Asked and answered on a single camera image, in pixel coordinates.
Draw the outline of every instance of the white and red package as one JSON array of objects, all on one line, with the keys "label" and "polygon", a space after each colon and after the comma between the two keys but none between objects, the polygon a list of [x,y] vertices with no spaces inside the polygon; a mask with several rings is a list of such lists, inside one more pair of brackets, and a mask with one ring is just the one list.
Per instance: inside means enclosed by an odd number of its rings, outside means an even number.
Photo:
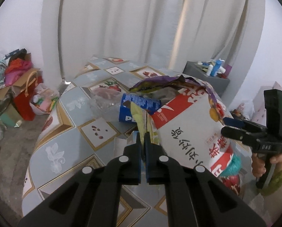
[{"label": "white and red package", "polygon": [[224,110],[213,98],[204,87],[194,86],[152,118],[168,156],[185,167],[203,165],[217,177],[231,162],[233,150],[229,139],[221,136]]}]

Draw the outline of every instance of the floor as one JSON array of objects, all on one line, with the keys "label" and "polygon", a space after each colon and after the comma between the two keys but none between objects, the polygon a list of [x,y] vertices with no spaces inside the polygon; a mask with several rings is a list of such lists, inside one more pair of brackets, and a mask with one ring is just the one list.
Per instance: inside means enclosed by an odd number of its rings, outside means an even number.
[{"label": "floor", "polygon": [[22,217],[21,199],[24,177],[35,142],[48,115],[37,116],[20,127],[8,128],[0,140],[0,211],[17,226]]}]

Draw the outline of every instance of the curtain fold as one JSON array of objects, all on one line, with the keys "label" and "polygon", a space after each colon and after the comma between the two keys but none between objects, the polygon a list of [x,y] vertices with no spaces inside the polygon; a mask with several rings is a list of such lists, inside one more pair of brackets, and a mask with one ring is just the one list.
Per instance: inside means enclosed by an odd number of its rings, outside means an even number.
[{"label": "curtain fold", "polygon": [[182,72],[186,61],[226,57],[245,0],[64,0],[67,81],[93,54]]}]

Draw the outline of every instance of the patterned tablecloth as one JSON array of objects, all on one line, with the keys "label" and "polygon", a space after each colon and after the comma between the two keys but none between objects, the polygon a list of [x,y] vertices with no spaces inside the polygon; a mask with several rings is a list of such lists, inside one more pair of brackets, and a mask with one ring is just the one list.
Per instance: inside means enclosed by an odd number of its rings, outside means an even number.
[{"label": "patterned tablecloth", "polygon": [[[82,167],[106,165],[113,158],[114,138],[126,139],[135,128],[134,124],[94,119],[89,105],[90,90],[106,87],[127,93],[148,76],[178,74],[117,58],[90,59],[62,94],[39,135],[26,172],[23,215]],[[164,186],[147,185],[144,174],[142,184],[123,186],[121,190],[117,226],[132,225],[168,225]]]}]

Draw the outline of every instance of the red gift bag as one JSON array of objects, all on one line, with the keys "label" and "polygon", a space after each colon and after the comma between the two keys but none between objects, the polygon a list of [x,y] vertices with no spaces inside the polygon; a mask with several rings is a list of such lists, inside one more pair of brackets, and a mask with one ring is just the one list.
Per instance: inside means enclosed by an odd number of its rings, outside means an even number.
[{"label": "red gift bag", "polygon": [[[36,79],[35,81],[32,81],[32,84],[30,84],[30,86],[28,86],[30,83],[30,78],[33,75],[36,75]],[[14,98],[14,104],[19,114],[24,120],[27,121],[32,121],[35,118],[35,114],[30,106],[30,99],[32,98],[34,89],[38,85],[38,82],[42,82],[42,77],[38,77],[38,73],[36,71],[31,72],[26,82],[26,90],[21,92],[18,96]]]}]

